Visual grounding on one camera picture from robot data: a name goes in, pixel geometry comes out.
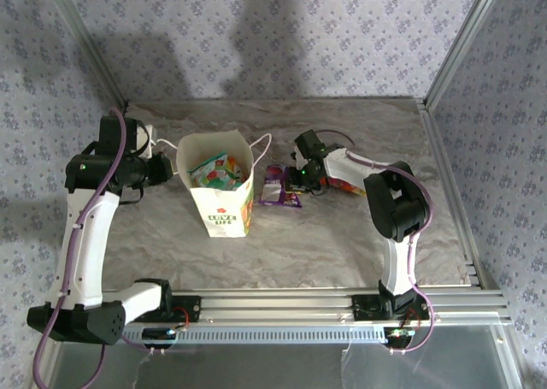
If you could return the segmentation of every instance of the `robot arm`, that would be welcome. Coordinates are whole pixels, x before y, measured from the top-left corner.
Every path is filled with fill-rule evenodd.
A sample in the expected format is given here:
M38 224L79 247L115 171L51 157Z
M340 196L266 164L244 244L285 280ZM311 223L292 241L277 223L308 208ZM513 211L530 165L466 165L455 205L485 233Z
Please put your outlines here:
M113 118L101 119L99 141L91 145L95 154L92 155L88 147L67 165L68 217L56 277L46 304L30 308L27 315L28 325L40 332L45 330L60 298L73 228L78 225L81 211L106 175L119 146L120 129L114 128L117 120ZM112 218L121 204L122 190L131 187L141 190L142 195L144 187L160 184L173 176L171 164L163 154L151 156L148 161L138 157L140 154L135 155L137 137L145 127L139 125L139 121L126 118L126 128L129 138L126 154L105 192L83 217L74 246L68 293L50 334L54 340L112 345L127 323L153 310L170 310L171 291L165 280L137 280L126 290L117 292L109 302L103 301L104 254Z
M319 191L327 178L343 180L367 193L374 226L384 237L384 271L379 291L389 303L387 315L396 313L416 297L414 262L409 262L410 237L414 247L429 214L429 205L420 189L401 174L384 169L387 164L359 157L364 164L348 158L347 150L338 144L325 146L313 130L301 134L293 154L297 167L289 173L288 188ZM412 174L406 162L391 167Z

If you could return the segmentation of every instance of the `snack wrapper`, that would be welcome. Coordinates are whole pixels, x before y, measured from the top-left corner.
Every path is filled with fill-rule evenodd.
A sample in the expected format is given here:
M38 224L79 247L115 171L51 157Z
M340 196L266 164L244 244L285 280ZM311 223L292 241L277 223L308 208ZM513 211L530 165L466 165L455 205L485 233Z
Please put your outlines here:
M285 165L273 164L266 168L266 178L262 188L262 196L258 203L263 205L281 205L285 207L302 208L300 199L295 193L285 192L284 182L288 174Z
M245 181L235 158L221 152L188 171L194 187L214 188L231 191L239 188Z
M344 180L340 180L338 178L328 178L328 185L330 185L333 188L338 188L340 190L344 190L347 192L353 192L357 195L367 195L365 191L363 191L361 188L357 188L356 186L353 186L349 182L346 182Z

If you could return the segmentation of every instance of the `floral wallpaper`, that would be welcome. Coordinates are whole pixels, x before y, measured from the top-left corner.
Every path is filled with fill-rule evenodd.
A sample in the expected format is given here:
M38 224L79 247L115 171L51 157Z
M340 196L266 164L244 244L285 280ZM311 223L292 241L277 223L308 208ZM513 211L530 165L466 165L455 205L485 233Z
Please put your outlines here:
M496 0L434 114L483 263L547 387L547 0Z
M27 378L64 232L64 168L108 99L51 0L0 0L0 387Z
M126 98L424 97L473 0L74 0Z

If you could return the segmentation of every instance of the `paper bag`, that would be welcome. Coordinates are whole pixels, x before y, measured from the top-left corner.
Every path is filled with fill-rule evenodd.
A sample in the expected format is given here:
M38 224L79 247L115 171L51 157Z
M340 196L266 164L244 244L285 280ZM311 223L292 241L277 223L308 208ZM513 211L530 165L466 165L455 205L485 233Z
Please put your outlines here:
M268 150L269 144L256 162L249 145L238 130L221 133L195 133L183 137L177 149L177 171L185 187L194 198L199 215L210 237L238 238L249 233L250 213L253 207L254 165ZM236 159L247 180L234 191L222 191L213 188L195 188L187 171L225 151Z

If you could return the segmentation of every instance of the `purple cable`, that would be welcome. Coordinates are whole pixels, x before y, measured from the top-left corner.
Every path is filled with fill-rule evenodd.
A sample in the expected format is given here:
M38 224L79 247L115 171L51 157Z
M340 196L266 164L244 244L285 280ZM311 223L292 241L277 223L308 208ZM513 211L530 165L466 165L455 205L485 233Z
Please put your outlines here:
M106 188L106 185L109 183L110 179L114 175L115 170L118 168L121 158L123 157L123 152L126 148L126 122L123 119L123 115L116 107L111 107L109 111L114 113L115 116L118 117L118 121L120 122L120 130L121 130L120 147L118 148L118 152L116 153L116 157L114 161L112 162L112 165L110 166L109 171L104 176L103 181L101 181L101 183L99 184L99 187L95 190L90 200L85 205L84 209L82 209L82 212L79 214L79 217L75 222L75 227L70 233L70 239L68 241L68 247L67 247L67 257L65 261L65 271L62 276L62 286L60 290L62 295L57 300L57 305L53 309L53 314L51 314L50 321L45 326L44 332L42 333L42 337L40 338L40 341L38 342L36 353L34 354L34 361L32 362L32 377L34 378L34 382L36 383L39 389L48 389L48 387L42 381L42 377L40 376L40 363L42 361L42 355L44 354L45 343L47 342L47 338L50 336L51 331L53 330L53 326L55 326L55 322L57 320L57 317L59 316L59 312L61 312L62 305L64 304L65 297L67 296L67 293L68 293L70 276L72 275L72 272L73 272L72 266L74 261L74 251L76 248L76 241L78 240L79 231L83 227L85 217L87 216L91 208L93 208L93 206L95 205L95 202L97 201L101 193ZM95 379L101 373L101 370L104 364L104 352L105 352L105 345L103 345L103 348L101 349L101 357L99 359L97 370L95 371L93 376L81 387L82 389L87 389L88 387L90 387L95 381Z
M148 348L145 347L145 346L142 346L142 345L139 345L139 344L136 344L136 343L132 342L131 340L129 340L128 338L126 338L125 336L123 336L123 334L121 335L121 340L123 340L126 344L128 344L128 345L131 346L132 348L135 348L135 349L138 350L138 351L150 352L150 349L148 349Z
M414 239L422 231L424 231L427 227L429 227L429 224L431 223L432 218L433 218L433 210L434 210L433 201L431 199L431 196L429 195L429 192L424 187L424 185L416 177L414 177L412 174L409 174L409 173L407 173L406 171L403 171L400 168L392 167L392 166L389 166L389 165L377 165L373 162L363 160L357 154L353 154L349 150L346 150L345 155L351 161L356 162L356 163L361 164L361 165L364 165L365 167L376 168L376 169L386 169L388 171L392 171L393 173L402 175L404 178L412 181L418 188L420 188L421 193L424 195L424 198L426 199L426 202L429 205L429 214L427 214L427 218L426 218L426 222L424 222L424 226L422 228L420 228L417 232L410 235L410 238L409 238L409 259L408 259L408 268L407 268L408 273L409 273L410 284L412 285L412 289L414 289L418 295L420 295L422 298L424 298L424 300L427 303L427 307L429 308L429 317L431 318L431 321L430 321L430 324L429 324L429 330L427 331L426 337L418 345L413 346L413 347L408 348L408 349L394 349L394 351L399 351L399 352L415 351L416 349L420 349L429 340L429 338L431 337L431 334L433 333L433 326L434 326L434 323L435 323L435 310L433 309L433 305L431 303L431 300L427 297L427 295L424 292L420 291L418 286L416 286L416 279L412 279L412 277L410 275L414 270L412 268L412 262L415 261Z

